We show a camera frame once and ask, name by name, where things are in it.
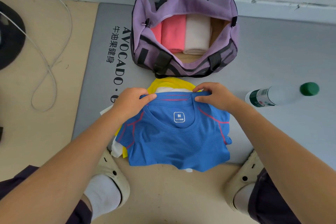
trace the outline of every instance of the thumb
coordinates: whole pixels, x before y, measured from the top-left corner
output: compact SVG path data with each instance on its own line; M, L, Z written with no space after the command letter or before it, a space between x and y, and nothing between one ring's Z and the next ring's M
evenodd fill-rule
M195 97L196 102L201 102L201 103L210 103L211 99L210 96L198 96Z
M151 102L154 99L156 99L156 94L149 94L149 95L141 98L140 100L143 103L143 105L145 106L146 104L148 104L149 102Z

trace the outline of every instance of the pink towel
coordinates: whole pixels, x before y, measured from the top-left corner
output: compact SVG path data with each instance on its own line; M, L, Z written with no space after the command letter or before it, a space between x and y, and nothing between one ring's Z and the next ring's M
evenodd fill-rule
M162 22L161 43L170 52L182 52L186 40L186 15L174 15Z
M156 25L155 27L150 28L150 29L153 31L156 40L157 40L159 43L161 43L162 22L160 22L158 25Z

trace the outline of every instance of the bottle label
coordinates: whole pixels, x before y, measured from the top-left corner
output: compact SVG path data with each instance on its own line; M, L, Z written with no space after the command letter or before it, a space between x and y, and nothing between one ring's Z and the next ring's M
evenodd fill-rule
M276 104L268 98L268 90L269 88L252 91L250 94L251 104L255 107L275 106Z

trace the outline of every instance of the white cable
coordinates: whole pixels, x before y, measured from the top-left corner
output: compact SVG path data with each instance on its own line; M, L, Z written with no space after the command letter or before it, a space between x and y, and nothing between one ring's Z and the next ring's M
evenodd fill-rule
M62 50L61 50L61 52L60 52L60 54L58 55L58 56L56 56L55 58L54 58L54 60L53 60L53 62L51 63L51 65L49 65L48 64L48 62L47 62L47 60L46 60L46 58L45 58L45 56L44 56L44 54L43 54L43 52L41 51L41 49L38 47L38 45L37 44L35 44L34 43L34 41L18 26L18 25L16 25L6 14L4 14L4 13L2 13L1 11L0 11L0 14L2 14L3 16L5 16L11 23L13 23L13 25L15 25L27 38L28 38L28 40L34 45L34 47L36 48L36 50L39 52L39 54L40 54L40 56L41 56L41 58L42 58L42 60L43 60L43 62L44 62L44 64L45 64L45 66L46 66L46 69L47 69L47 72L46 72L46 74L44 75L44 77L42 78L42 80L40 81L40 83L37 85L37 87L34 89L34 91L33 91L33 94L31 95L31 99L30 99L30 104L31 104L31 106L32 106L32 108L34 109L34 110L37 110L37 111L41 111L41 112L45 112L45 111L48 111L51 107L53 107L53 105L55 104L55 102L56 102L56 97L57 97L57 86L56 86L56 80L55 80L55 77L54 77L54 75L53 75L53 73L52 73L52 71L51 71L51 69L52 69L52 67L54 66L54 64L55 64L55 62L58 60L58 58L62 55L62 53L63 53L63 51L64 51L64 49L66 48L66 46L68 45L68 43L69 43L69 40L70 40L70 37L71 37L71 34L72 34L72 18L71 18L71 13L70 13L70 11L69 11L69 9L68 9L68 7L66 6L66 4L64 4L63 3L63 1L62 0L59 0L63 5L64 5L64 7L65 7L65 9L67 10L67 12L68 12L68 15L69 15L69 21L70 21L70 30L69 30L69 36L68 36L68 38L67 38L67 40L66 40L66 42L65 42L65 45L64 45L64 47L62 48ZM36 93L36 91L37 91L37 89L41 86L41 84L42 84L42 82L44 82L44 79L47 77L47 75L48 74L50 74L50 76L51 76L51 79L52 79L52 83L53 83L53 100L52 100L52 103L49 105L49 107L47 107L46 109L38 109L38 108L36 108L35 106L34 106L34 104L33 104L33 97L34 97L34 95L35 95L35 93Z

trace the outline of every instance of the green label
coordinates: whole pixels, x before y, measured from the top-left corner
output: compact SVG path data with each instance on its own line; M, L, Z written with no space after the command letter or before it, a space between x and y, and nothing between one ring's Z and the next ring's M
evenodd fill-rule
M255 107L264 107L263 105L261 105L258 100L257 100L257 92L259 90L255 90L255 91L252 91L251 94L250 94L250 102L252 105L254 105Z

